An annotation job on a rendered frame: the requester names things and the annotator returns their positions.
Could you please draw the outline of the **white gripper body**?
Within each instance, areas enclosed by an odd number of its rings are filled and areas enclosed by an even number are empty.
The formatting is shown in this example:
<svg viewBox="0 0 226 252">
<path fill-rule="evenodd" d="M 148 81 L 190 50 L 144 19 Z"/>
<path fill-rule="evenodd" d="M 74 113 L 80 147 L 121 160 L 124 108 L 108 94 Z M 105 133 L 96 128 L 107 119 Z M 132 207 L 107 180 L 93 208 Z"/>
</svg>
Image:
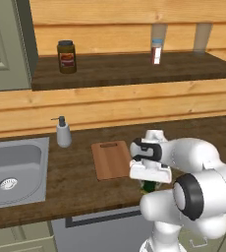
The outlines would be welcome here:
<svg viewBox="0 0 226 252">
<path fill-rule="evenodd" d="M 151 160 L 130 162 L 130 177 L 132 179 L 154 181 L 160 183 L 170 183 L 172 172 L 168 165 Z"/>
</svg>

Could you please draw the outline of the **green sponge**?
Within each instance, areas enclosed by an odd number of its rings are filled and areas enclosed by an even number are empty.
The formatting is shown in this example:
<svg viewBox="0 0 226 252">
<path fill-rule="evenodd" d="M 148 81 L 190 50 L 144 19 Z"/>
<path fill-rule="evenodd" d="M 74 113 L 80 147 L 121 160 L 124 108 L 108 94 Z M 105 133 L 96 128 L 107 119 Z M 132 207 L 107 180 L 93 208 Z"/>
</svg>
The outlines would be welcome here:
<svg viewBox="0 0 226 252">
<path fill-rule="evenodd" d="M 143 194 L 148 194 L 150 192 L 157 190 L 160 186 L 161 184 L 159 182 L 144 180 L 141 183 L 141 192 Z"/>
</svg>

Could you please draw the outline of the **wooden cutting board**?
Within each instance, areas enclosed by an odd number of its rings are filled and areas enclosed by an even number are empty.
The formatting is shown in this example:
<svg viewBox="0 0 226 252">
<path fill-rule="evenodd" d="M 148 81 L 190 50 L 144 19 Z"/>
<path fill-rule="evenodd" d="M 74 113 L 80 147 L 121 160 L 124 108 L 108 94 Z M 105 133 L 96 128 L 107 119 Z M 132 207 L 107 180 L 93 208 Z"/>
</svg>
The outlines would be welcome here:
<svg viewBox="0 0 226 252">
<path fill-rule="evenodd" d="M 99 181 L 129 176 L 131 156 L 125 141 L 95 143 L 91 151 Z"/>
</svg>

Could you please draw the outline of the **grey dishwasher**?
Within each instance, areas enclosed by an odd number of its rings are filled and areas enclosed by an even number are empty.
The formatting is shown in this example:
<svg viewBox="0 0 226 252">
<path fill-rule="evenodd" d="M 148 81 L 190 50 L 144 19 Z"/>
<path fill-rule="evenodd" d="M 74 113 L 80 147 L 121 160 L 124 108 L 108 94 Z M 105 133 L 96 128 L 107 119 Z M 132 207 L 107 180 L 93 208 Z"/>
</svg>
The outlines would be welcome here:
<svg viewBox="0 0 226 252">
<path fill-rule="evenodd" d="M 139 209 L 135 206 L 70 218 L 80 221 Z M 152 223 L 142 215 L 69 228 L 65 227 L 65 219 L 51 223 L 58 252 L 139 252 L 152 229 Z"/>
</svg>

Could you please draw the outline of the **grey-green drawer front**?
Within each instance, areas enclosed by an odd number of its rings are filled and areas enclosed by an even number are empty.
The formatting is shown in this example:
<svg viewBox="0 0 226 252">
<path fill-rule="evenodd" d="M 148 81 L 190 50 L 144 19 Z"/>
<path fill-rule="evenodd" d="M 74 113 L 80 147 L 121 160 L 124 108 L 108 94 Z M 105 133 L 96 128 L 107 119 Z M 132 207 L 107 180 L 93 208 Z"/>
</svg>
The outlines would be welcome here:
<svg viewBox="0 0 226 252">
<path fill-rule="evenodd" d="M 208 239 L 182 229 L 179 241 L 187 252 L 226 252 L 226 233 L 218 239 Z"/>
</svg>

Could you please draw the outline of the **white soap dispenser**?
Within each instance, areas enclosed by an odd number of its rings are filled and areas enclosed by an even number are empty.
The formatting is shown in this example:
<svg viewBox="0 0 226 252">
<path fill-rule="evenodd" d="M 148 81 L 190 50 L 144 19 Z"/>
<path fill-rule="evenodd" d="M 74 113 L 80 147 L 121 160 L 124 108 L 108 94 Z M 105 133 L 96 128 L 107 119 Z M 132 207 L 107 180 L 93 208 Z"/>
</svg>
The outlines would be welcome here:
<svg viewBox="0 0 226 252">
<path fill-rule="evenodd" d="M 57 144 L 61 148 L 68 148 L 72 144 L 72 136 L 69 124 L 66 122 L 64 116 L 56 118 L 58 124 L 56 126 Z"/>
</svg>

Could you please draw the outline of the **dark wooden shelf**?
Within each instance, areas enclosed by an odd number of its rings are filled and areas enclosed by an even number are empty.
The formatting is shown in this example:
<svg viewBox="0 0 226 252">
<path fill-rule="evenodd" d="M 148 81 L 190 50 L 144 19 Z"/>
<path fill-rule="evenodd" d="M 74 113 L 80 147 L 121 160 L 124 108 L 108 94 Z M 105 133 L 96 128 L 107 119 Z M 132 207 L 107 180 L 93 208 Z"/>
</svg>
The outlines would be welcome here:
<svg viewBox="0 0 226 252">
<path fill-rule="evenodd" d="M 148 53 L 79 55 L 77 72 L 62 74 L 55 57 L 41 57 L 35 91 L 226 79 L 226 61 L 209 53 L 167 52 L 158 65 Z"/>
</svg>

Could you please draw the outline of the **spice jar with blue lid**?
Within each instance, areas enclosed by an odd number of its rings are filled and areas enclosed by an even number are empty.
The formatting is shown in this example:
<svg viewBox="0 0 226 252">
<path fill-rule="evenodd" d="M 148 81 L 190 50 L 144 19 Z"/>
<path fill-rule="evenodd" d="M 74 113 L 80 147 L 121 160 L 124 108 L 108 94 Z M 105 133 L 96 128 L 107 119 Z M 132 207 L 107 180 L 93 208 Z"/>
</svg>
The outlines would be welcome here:
<svg viewBox="0 0 226 252">
<path fill-rule="evenodd" d="M 163 40 L 154 38 L 151 42 L 151 62 L 153 65 L 160 63 L 160 57 L 163 47 Z"/>
</svg>

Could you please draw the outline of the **steel sink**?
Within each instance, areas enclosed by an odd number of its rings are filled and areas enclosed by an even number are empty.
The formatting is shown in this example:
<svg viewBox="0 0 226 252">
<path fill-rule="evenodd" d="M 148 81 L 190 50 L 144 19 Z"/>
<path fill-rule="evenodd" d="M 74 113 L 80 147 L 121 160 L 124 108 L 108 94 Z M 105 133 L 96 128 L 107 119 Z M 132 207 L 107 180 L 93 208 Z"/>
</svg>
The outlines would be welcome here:
<svg viewBox="0 0 226 252">
<path fill-rule="evenodd" d="M 49 138 L 0 142 L 0 208 L 44 202 Z"/>
</svg>

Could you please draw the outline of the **dark jar with red label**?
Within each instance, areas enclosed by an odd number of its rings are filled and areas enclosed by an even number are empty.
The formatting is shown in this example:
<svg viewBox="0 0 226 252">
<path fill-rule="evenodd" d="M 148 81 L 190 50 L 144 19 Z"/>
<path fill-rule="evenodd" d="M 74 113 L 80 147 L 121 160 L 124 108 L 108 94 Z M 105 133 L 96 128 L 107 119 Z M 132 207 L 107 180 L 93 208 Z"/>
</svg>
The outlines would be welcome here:
<svg viewBox="0 0 226 252">
<path fill-rule="evenodd" d="M 59 70 L 62 74 L 77 72 L 76 48 L 71 40 L 59 40 L 57 45 Z"/>
</svg>

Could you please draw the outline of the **grey-green base cupboard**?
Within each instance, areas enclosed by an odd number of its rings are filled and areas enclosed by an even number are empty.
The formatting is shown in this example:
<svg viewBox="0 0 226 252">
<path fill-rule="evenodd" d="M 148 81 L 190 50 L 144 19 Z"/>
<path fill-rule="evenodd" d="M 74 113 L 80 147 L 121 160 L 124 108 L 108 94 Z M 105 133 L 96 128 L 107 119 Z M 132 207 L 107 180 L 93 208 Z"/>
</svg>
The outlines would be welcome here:
<svg viewBox="0 0 226 252">
<path fill-rule="evenodd" d="M 0 252 L 58 252 L 51 222 L 1 228 Z"/>
</svg>

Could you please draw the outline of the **grey-green wall cupboard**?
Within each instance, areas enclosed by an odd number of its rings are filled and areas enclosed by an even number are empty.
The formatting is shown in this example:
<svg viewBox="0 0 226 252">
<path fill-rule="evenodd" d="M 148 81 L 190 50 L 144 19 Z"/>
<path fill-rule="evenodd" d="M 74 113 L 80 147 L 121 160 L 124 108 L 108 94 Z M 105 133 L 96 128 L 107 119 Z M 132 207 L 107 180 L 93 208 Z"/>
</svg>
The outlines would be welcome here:
<svg viewBox="0 0 226 252">
<path fill-rule="evenodd" d="M 0 91 L 30 89 L 37 61 L 29 0 L 0 0 Z"/>
</svg>

